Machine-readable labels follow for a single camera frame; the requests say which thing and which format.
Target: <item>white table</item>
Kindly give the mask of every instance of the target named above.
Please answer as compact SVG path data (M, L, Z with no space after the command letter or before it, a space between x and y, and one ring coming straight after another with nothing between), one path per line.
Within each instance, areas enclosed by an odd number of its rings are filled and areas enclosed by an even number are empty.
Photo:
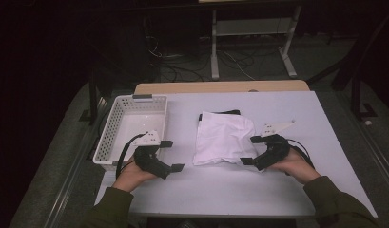
M181 173L144 183L133 195L130 214L156 217L229 217L299 219L314 215L314 207L293 178L276 171L253 172L221 163L193 166L198 116L202 111L240 109L257 133L266 123L295 120L285 138L302 143L317 170L341 191L361 201L376 217L360 182L345 157L316 94L312 91L167 94L168 123L163 162L185 163ZM97 201L114 181L107 172Z

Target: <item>folded white fabric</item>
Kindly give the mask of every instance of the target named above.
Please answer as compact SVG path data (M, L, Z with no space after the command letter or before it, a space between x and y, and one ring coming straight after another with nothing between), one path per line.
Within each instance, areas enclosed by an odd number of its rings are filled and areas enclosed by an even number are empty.
M193 164L242 163L240 158L256 158L250 141L254 134L253 122L243 116L203 112Z

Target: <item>human arm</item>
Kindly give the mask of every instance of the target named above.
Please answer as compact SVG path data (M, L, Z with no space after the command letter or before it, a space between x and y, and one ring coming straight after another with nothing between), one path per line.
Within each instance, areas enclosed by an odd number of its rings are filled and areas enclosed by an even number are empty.
M294 177L316 209L321 227L379 227L369 211L354 197L341 192L328 177L322 177L295 150L270 166Z
M86 213L80 227L128 227L128 211L133 199L130 192L141 183L155 178L131 162L106 189L100 202Z

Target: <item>green sleeve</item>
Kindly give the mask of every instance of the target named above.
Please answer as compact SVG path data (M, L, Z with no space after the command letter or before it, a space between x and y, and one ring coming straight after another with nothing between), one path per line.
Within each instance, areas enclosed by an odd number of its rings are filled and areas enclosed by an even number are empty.
M321 227L379 227L362 203L341 192L329 178L319 177L303 188L315 206Z
M133 196L116 188L107 188L100 202L85 215L81 228L128 227L128 211Z

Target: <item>basket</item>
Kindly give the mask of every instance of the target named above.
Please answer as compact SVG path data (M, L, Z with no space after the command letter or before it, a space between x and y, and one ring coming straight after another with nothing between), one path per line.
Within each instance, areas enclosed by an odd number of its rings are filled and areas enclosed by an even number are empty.
M116 97L93 156L93 162L102 165L106 171L114 171L124 146L134 136L156 130L162 140L165 132L166 111L166 96ZM133 155L135 149L136 146L129 147L125 162Z

